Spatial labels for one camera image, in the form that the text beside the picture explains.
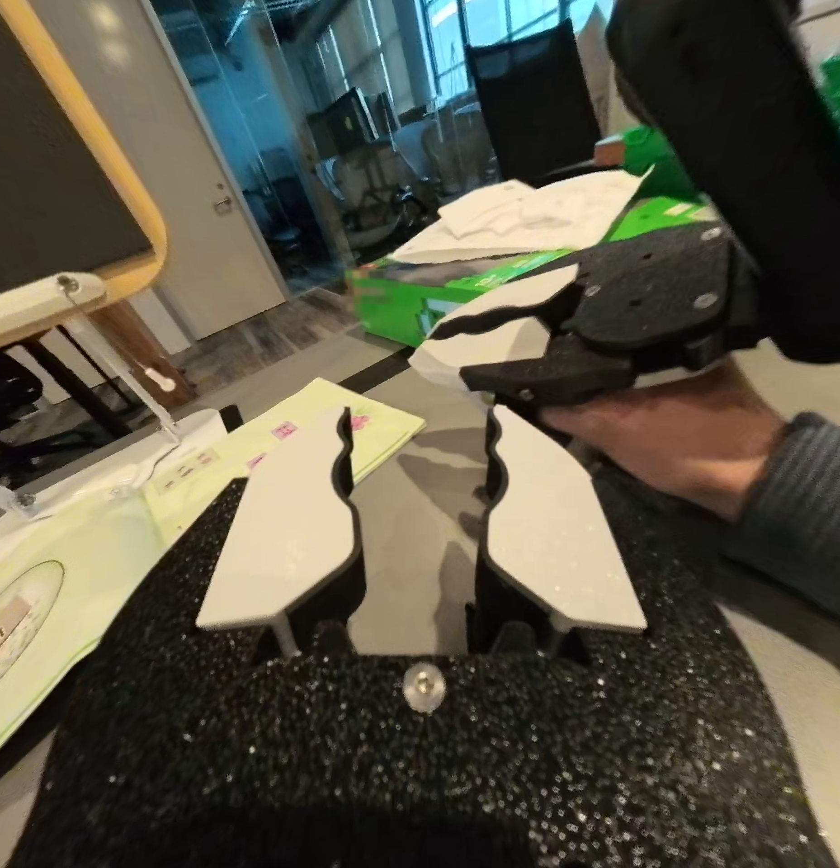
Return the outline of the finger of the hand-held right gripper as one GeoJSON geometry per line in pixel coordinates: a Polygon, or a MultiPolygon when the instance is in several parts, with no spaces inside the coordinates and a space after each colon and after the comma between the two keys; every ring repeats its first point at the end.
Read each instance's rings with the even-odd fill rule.
{"type": "Polygon", "coordinates": [[[580,264],[522,278],[486,292],[437,322],[427,340],[480,335],[518,320],[556,326],[577,309],[583,285],[580,264]]]}
{"type": "Polygon", "coordinates": [[[433,385],[469,390],[461,375],[463,367],[538,359],[545,354],[550,340],[550,332],[541,321],[524,318],[478,334],[428,338],[408,363],[433,385]]]}

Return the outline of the black office chair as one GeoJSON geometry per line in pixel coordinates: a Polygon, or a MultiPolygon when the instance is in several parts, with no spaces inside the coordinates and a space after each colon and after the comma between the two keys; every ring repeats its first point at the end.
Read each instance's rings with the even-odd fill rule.
{"type": "Polygon", "coordinates": [[[540,189],[599,171],[601,132],[569,19],[465,55],[501,179],[540,189]]]}
{"type": "MultiPolygon", "coordinates": [[[[0,351],[0,433],[16,424],[15,414],[42,397],[42,382],[22,363],[0,351]]],[[[48,453],[43,445],[14,447],[0,440],[0,481],[28,472],[48,453]]]]}

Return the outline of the grey desk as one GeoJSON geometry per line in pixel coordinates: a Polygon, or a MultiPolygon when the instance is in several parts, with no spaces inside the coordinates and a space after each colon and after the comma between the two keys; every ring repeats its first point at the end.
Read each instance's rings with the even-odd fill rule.
{"type": "MultiPolygon", "coordinates": [[[[395,347],[354,330],[202,394],[178,412],[235,404],[254,418],[314,377],[344,381],[422,417],[423,436],[356,490],[368,593],[351,626],[361,650],[457,652],[473,592],[481,504],[482,419],[454,392],[396,371],[395,347]]],[[[792,739],[807,793],[840,864],[840,623],[806,602],[717,559],[717,527],[677,512],[675,542],[708,566],[706,588],[753,656],[792,739]]]]}

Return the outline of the light green instruction booklet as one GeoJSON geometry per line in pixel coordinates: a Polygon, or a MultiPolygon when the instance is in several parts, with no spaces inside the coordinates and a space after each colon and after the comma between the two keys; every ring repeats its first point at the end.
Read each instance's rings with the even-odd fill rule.
{"type": "Polygon", "coordinates": [[[0,520],[0,750],[91,655],[166,550],[233,480],[325,410],[351,412],[362,481],[426,421],[316,378],[227,434],[213,410],[181,421],[183,443],[142,491],[18,526],[0,520]]]}

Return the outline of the person's right hand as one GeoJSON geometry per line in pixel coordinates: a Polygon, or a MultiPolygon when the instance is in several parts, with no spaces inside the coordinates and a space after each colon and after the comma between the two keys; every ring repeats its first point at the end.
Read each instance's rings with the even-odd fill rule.
{"type": "Polygon", "coordinates": [[[546,407],[539,418],[654,490],[730,523],[787,426],[731,360],[680,381],[546,407]]]}

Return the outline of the black computer monitor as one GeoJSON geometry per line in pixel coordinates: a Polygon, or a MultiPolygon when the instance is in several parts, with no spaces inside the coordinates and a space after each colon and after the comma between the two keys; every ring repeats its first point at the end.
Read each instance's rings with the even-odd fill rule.
{"type": "Polygon", "coordinates": [[[349,155],[379,138],[365,94],[356,86],[325,109],[306,114],[306,123],[320,160],[349,155]]]}

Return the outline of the wooden pillar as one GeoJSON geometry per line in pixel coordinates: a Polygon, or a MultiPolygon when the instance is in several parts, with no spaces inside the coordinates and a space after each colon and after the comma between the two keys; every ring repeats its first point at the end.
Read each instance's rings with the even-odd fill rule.
{"type": "Polygon", "coordinates": [[[88,311],[100,335],[130,368],[134,378],[168,410],[191,404],[198,393],[173,362],[164,343],[129,301],[88,311]]]}

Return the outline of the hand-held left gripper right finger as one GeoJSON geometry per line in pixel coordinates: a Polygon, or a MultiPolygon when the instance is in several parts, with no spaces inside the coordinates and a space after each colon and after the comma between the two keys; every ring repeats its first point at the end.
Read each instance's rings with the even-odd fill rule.
{"type": "Polygon", "coordinates": [[[488,415],[474,650],[559,653],[576,630],[641,635],[642,604],[592,478],[505,406],[488,415]]]}

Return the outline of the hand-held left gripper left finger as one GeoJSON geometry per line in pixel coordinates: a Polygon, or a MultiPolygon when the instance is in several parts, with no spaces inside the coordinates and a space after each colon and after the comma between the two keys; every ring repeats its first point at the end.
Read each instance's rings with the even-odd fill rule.
{"type": "Polygon", "coordinates": [[[325,410],[251,472],[196,626],[262,627],[284,658],[355,656],[363,539],[347,406],[325,410]]]}

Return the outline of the large window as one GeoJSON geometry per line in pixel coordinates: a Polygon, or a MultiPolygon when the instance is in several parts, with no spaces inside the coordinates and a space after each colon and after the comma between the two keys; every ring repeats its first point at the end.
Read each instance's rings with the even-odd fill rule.
{"type": "Polygon", "coordinates": [[[416,4],[438,75],[465,64],[466,45],[485,47],[532,36],[569,20],[576,34],[613,1],[421,1],[416,4]]]}

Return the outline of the green toy set box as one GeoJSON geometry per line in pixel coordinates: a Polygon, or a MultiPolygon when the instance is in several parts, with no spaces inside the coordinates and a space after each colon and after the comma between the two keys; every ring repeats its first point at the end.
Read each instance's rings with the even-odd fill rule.
{"type": "MultiPolygon", "coordinates": [[[[666,140],[650,127],[601,139],[595,145],[595,163],[599,171],[621,169],[643,177],[638,192],[599,243],[719,221],[708,198],[691,189],[666,140]]],[[[346,283],[364,331],[417,347],[439,320],[461,305],[504,284],[555,270],[573,252],[429,265],[398,263],[390,252],[350,269],[346,283]]]]}

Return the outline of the white door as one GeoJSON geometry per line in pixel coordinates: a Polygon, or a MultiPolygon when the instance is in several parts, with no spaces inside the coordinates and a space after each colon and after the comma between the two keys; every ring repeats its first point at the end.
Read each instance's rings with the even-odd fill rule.
{"type": "Polygon", "coordinates": [[[166,231],[158,283],[196,339],[285,300],[212,131],[150,2],[32,2],[151,195],[166,231]]]}

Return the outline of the grey office chair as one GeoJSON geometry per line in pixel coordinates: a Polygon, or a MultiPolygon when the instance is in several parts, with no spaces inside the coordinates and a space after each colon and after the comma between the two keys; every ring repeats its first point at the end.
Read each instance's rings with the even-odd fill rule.
{"type": "Polygon", "coordinates": [[[354,249],[424,228],[431,215],[424,183],[389,143],[358,147],[319,165],[354,249]]]}

